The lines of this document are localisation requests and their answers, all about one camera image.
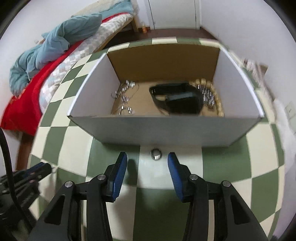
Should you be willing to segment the black watch band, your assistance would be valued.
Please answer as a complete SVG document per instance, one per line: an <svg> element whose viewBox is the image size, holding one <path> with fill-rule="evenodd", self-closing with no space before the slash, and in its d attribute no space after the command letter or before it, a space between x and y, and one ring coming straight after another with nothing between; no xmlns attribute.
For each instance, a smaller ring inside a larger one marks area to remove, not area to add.
<svg viewBox="0 0 296 241"><path fill-rule="evenodd" d="M156 107L170 114L200 114L204 106L202 92L185 82L151 86L149 93Z"/></svg>

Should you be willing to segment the red bed cover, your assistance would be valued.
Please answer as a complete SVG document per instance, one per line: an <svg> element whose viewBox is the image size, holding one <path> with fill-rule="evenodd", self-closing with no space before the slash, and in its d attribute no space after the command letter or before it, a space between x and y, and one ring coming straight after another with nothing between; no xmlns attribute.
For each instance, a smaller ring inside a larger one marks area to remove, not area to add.
<svg viewBox="0 0 296 241"><path fill-rule="evenodd" d="M23 132L31 136L35 135L43 115L39 107L39 94L44 81L82 42L83 40L70 46L61 57L46 64L31 79L30 83L19 96L12 96L3 112L1 128L4 130Z"/></svg>

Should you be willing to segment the green white checkered tablecloth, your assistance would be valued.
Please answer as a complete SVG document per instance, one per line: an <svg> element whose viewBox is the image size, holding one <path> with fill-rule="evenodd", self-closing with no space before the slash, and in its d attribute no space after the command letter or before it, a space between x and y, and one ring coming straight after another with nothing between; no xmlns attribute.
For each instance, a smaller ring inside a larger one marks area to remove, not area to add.
<svg viewBox="0 0 296 241"><path fill-rule="evenodd" d="M177 198L168 170L168 153L175 152L181 163L206 181L230 181L271 238L282 206L285 165L274 113L262 91L252 84L265 118L230 147L162 147L162 158L154 161L149 146L104 145L67 117L79 87L100 57L101 52L93 53L82 59L84 65L72 68L45 110L30 164L50 163L53 172L40 182L41 194L30 207L34 216L42 214L66 181L91 180L125 151L129 161L120 195L107 204L114 240L181 240L189 206Z"/></svg>

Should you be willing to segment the white cloth sheet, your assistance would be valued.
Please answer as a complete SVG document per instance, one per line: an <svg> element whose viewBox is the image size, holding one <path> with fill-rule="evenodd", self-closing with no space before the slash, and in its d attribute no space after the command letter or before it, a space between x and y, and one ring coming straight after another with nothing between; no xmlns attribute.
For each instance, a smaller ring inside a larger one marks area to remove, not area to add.
<svg viewBox="0 0 296 241"><path fill-rule="evenodd" d="M280 141L285 154L285 164L291 166L295 163L295 135L290 128L284 105L279 99L276 98L273 101L273 108L275 110L275 123L280 134Z"/></svg>

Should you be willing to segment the white cardboard box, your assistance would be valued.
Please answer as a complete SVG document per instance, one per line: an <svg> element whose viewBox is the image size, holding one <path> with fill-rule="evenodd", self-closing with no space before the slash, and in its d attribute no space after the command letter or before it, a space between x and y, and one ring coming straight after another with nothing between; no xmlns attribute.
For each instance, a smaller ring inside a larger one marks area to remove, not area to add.
<svg viewBox="0 0 296 241"><path fill-rule="evenodd" d="M104 53L67 116L103 143L229 146L264 118L242 64L216 41Z"/></svg>

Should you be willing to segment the floral patterned fabric bag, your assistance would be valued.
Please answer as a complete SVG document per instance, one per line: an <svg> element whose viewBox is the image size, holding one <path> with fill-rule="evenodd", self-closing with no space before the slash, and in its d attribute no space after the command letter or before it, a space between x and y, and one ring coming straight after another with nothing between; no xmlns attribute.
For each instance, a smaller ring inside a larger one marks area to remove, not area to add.
<svg viewBox="0 0 296 241"><path fill-rule="evenodd" d="M254 88L262 88L265 85L265 74L268 66L247 58L242 58L241 62L247 75L251 78Z"/></svg>

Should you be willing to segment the teal blue blanket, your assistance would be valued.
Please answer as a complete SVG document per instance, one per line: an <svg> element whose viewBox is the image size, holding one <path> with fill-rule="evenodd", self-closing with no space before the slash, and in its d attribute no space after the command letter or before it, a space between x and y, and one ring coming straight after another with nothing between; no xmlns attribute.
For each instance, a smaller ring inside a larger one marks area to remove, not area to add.
<svg viewBox="0 0 296 241"><path fill-rule="evenodd" d="M104 20L117 14L133 12L131 1L96 1L53 30L43 33L44 42L22 53L10 68L12 94L19 96L46 64L57 60L70 46L94 35Z"/></svg>

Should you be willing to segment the grey checkered quilt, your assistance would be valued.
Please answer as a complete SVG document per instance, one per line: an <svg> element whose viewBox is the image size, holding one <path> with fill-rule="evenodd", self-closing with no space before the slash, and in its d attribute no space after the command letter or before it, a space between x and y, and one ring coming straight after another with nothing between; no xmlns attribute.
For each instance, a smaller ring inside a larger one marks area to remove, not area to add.
<svg viewBox="0 0 296 241"><path fill-rule="evenodd" d="M124 27L133 21L132 14L120 14L102 23L97 32L85 39L44 81L39 94L39 107L43 113L66 74L72 68L86 63L84 57L100 51Z"/></svg>

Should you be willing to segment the orange bottle on floor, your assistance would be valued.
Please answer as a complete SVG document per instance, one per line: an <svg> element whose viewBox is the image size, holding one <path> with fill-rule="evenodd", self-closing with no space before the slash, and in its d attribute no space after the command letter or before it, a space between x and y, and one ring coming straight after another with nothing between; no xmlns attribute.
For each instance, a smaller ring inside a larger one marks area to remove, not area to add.
<svg viewBox="0 0 296 241"><path fill-rule="evenodd" d="M144 34L147 33L147 27L146 27L145 22L142 22L142 32L143 32Z"/></svg>

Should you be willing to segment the white door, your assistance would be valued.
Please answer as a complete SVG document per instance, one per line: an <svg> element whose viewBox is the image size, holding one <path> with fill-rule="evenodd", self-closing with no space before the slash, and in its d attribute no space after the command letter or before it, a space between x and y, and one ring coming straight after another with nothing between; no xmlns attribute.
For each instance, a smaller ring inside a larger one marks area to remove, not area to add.
<svg viewBox="0 0 296 241"><path fill-rule="evenodd" d="M201 27L199 0L144 1L152 29L196 29Z"/></svg>

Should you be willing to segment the white wall socket strip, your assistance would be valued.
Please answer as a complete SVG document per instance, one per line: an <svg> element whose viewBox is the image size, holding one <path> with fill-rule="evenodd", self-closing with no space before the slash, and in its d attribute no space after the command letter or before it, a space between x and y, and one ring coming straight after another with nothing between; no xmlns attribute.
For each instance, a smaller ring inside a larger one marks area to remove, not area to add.
<svg viewBox="0 0 296 241"><path fill-rule="evenodd" d="M285 112L286 112L287 118L289 120L295 116L295 114L296 114L295 106L292 101L290 101L289 104L285 107Z"/></svg>

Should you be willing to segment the wooden bed frame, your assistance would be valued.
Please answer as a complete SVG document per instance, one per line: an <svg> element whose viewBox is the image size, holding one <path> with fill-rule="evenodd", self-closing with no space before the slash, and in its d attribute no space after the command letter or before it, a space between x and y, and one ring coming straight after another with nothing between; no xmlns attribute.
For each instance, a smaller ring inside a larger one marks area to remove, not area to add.
<svg viewBox="0 0 296 241"><path fill-rule="evenodd" d="M115 33L111 34L107 39L94 50L94 53L99 52L107 47L113 47L117 44L122 44L129 40L134 40L139 34L137 22L135 17L128 20L123 27L116 30Z"/></svg>

